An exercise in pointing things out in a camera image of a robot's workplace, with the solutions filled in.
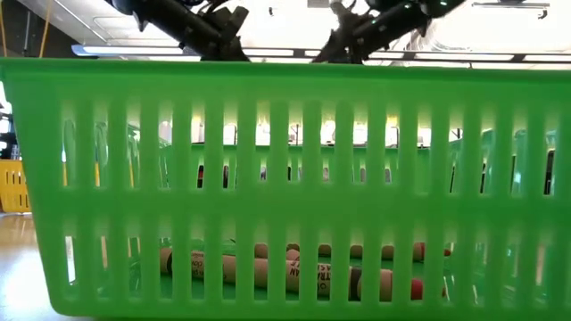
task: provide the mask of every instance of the yellow basket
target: yellow basket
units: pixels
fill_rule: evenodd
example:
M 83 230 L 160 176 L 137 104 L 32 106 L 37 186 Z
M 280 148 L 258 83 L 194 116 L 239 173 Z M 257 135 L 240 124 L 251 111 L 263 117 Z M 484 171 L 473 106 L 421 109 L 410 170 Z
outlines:
M 4 212 L 30 212 L 21 160 L 0 160 L 0 201 Z

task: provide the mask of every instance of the wooden floor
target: wooden floor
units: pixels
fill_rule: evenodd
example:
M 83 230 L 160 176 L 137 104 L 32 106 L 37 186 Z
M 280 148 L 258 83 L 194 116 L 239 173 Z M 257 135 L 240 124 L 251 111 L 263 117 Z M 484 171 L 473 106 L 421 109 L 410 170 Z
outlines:
M 92 320 L 52 309 L 31 215 L 0 216 L 0 320 Z

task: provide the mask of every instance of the black robotic claw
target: black robotic claw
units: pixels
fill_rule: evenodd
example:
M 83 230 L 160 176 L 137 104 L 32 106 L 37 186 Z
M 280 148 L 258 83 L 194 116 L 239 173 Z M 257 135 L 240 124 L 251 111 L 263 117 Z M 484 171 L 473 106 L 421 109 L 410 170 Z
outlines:
M 362 63 L 378 49 L 417 29 L 421 36 L 433 18 L 440 18 L 465 0 L 367 0 L 380 14 L 356 14 L 336 0 L 330 7 L 339 20 L 339 28 L 312 62 Z
M 206 12 L 191 8 L 204 0 L 105 0 L 119 12 L 133 15 L 139 30 L 152 23 L 180 43 L 187 53 L 196 53 L 206 61 L 249 61 L 236 35 L 248 10 L 242 6 L 231 12 L 223 7 L 227 0 L 207 0 Z

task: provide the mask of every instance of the crayon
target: crayon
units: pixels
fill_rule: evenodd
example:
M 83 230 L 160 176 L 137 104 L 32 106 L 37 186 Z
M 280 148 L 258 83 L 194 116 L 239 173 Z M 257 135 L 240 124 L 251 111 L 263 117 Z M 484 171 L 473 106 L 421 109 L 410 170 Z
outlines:
M 300 261 L 299 252 L 290 250 L 287 255 L 294 259 L 285 260 L 285 289 L 289 292 L 299 292 Z M 204 278 L 204 253 L 192 251 L 192 276 Z M 317 295 L 328 296 L 331 289 L 331 265 L 319 263 L 317 266 Z M 172 275 L 172 250 L 161 249 L 161 272 Z M 390 301 L 393 292 L 393 272 L 382 269 L 379 271 L 381 286 L 379 288 L 379 299 Z M 349 299 L 360 300 L 361 270 L 360 268 L 349 267 Z M 222 277 L 223 282 L 229 284 L 236 283 L 236 257 L 231 255 L 222 256 Z M 268 261 L 266 259 L 254 259 L 254 286 L 267 288 L 268 286 Z M 412 300 L 422 299 L 422 281 L 413 279 L 411 282 L 410 298 Z
M 298 244 L 288 244 L 286 247 L 289 249 L 300 250 Z M 451 251 L 444 250 L 444 256 L 450 256 Z M 327 244 L 321 244 L 318 249 L 318 254 L 322 256 L 331 256 L 331 246 Z M 268 257 L 268 245 L 264 243 L 258 243 L 254 246 L 254 255 L 256 258 L 266 259 Z M 363 247 L 360 245 L 353 245 L 349 250 L 349 255 L 352 258 L 362 258 L 363 257 Z M 394 246 L 386 245 L 381 250 L 381 259 L 393 259 L 394 257 Z M 421 261 L 425 258 L 425 244 L 424 243 L 414 243 L 412 251 L 412 259 L 415 261 Z

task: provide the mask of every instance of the green plastic basket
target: green plastic basket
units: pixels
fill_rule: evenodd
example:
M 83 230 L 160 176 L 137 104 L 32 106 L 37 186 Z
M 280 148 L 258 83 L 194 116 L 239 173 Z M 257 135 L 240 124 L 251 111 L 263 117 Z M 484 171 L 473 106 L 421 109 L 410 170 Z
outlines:
M 218 320 L 571 317 L 568 72 L 31 59 L 1 60 L 0 68 L 48 291 L 60 313 Z M 200 147 L 190 142 L 195 114 L 205 119 Z M 397 150 L 385 149 L 387 115 L 398 118 Z M 255 145 L 259 117 L 269 119 L 269 146 Z M 335 146 L 324 147 L 319 132 L 331 119 Z M 159 144 L 163 120 L 173 121 L 167 148 Z M 355 120 L 368 124 L 367 147 L 352 145 Z M 75 128 L 69 166 L 77 175 L 64 186 L 68 121 Z M 237 146 L 224 146 L 222 128 L 233 121 Z M 302 124 L 301 147 L 288 146 L 291 122 Z M 97 134 L 100 123 L 106 124 L 104 139 Z M 134 123 L 140 142 L 129 143 L 128 124 Z M 429 150 L 417 148 L 418 126 L 432 129 Z M 449 143 L 451 128 L 462 128 L 463 138 Z M 544 195 L 548 142 L 556 151 L 557 179 Z M 108 179 L 95 186 L 95 156 L 103 150 Z M 137 183 L 129 177 L 133 157 L 140 164 Z M 302 175 L 288 181 L 287 168 L 296 162 Z M 201 163 L 203 188 L 197 188 Z M 267 180 L 260 179 L 262 163 Z M 231 188 L 222 186 L 225 164 L 237 176 Z M 357 167 L 366 170 L 364 182 Z M 66 236 L 73 239 L 73 282 Z M 236 239 L 238 280 L 232 299 L 221 277 L 230 237 Z M 200 298 L 190 273 L 194 239 L 204 239 L 208 267 Z M 257 242 L 269 244 L 263 300 L 253 288 Z M 291 242 L 302 249 L 297 300 L 285 291 L 284 248 Z M 414 242 L 426 242 L 422 301 L 410 301 Z M 315 288 L 320 243 L 333 248 L 327 301 L 317 299 Z M 361 301 L 348 300 L 352 243 L 365 249 Z M 387 243 L 396 249 L 393 301 L 379 302 L 379 253 Z M 454 247 L 450 259 L 443 257 L 447 243 Z M 174 253 L 169 295 L 159 274 L 165 245 Z M 139 247 L 129 258 L 129 249 Z M 130 284 L 134 265 L 137 293 Z M 450 300 L 442 298 L 443 284 Z

